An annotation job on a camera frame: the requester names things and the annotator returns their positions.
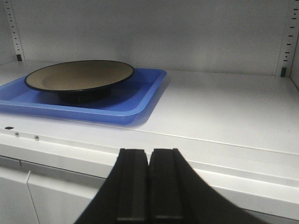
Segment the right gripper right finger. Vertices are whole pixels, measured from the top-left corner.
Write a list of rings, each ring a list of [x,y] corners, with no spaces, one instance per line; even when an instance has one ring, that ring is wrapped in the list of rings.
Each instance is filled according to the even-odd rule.
[[[210,187],[178,149],[155,149],[149,163],[154,224],[252,224],[253,216]]]

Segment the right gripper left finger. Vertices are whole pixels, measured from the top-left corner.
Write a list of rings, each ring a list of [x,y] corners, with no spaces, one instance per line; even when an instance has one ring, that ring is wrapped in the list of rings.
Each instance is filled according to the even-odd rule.
[[[148,161],[144,150],[120,149],[103,185],[77,224],[147,224]]]

